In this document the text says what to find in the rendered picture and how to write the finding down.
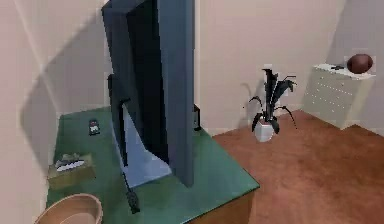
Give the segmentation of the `olive tissue box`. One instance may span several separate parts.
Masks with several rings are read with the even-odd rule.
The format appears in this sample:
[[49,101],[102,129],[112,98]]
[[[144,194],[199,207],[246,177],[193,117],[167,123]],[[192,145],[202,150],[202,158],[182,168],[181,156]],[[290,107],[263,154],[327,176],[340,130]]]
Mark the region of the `olive tissue box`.
[[48,168],[47,181],[51,189],[57,190],[79,184],[96,177],[91,154],[79,156],[60,165],[52,164]]

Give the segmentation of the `black remote control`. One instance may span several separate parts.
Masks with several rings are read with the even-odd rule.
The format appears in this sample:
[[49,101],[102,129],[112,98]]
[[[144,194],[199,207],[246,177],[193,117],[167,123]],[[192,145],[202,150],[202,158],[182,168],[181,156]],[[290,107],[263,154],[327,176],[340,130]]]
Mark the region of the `black remote control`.
[[96,119],[91,119],[89,121],[89,135],[97,135],[100,133],[99,122]]

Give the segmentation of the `dark houseplant in white pot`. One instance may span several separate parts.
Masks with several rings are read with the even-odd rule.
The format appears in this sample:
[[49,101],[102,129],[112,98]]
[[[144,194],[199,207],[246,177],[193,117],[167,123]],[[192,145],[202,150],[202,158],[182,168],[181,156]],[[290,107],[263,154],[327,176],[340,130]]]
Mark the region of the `dark houseplant in white pot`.
[[271,68],[263,68],[263,71],[266,75],[264,81],[265,102],[262,102],[259,96],[253,96],[250,99],[250,101],[257,100],[261,106],[261,111],[254,116],[251,125],[251,132],[259,142],[267,142],[272,139],[274,134],[280,132],[278,118],[274,115],[276,110],[287,111],[294,126],[296,126],[292,112],[285,105],[277,106],[277,102],[287,89],[294,90],[296,85],[296,82],[292,81],[294,75],[288,75],[279,80],[279,74],[274,74]]

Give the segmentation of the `tan round bowl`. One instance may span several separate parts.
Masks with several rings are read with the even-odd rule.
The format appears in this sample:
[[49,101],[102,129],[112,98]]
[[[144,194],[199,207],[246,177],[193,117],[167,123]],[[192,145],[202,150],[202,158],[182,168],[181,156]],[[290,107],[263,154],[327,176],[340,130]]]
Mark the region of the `tan round bowl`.
[[87,193],[67,196],[45,209],[34,224],[102,224],[101,201]]

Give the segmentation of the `cream chest of drawers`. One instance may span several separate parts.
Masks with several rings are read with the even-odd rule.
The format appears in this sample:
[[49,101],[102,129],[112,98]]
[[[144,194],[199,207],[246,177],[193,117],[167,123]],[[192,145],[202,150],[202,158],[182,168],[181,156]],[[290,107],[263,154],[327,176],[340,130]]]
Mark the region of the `cream chest of drawers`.
[[374,75],[354,74],[335,65],[315,65],[307,82],[302,110],[343,130],[360,123],[359,115]]

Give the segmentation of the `green topped wooden table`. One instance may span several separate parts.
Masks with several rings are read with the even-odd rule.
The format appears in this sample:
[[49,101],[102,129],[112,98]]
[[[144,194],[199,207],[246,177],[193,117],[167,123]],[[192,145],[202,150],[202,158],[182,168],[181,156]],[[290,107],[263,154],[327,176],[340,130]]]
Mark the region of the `green topped wooden table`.
[[[89,121],[100,133],[89,135]],[[47,204],[77,193],[98,197],[102,224],[248,224],[259,183],[206,131],[194,134],[194,185],[185,187],[166,163],[147,152],[127,121],[129,166],[122,167],[108,107],[63,115],[54,157],[91,154],[96,177],[60,190],[50,189]]]

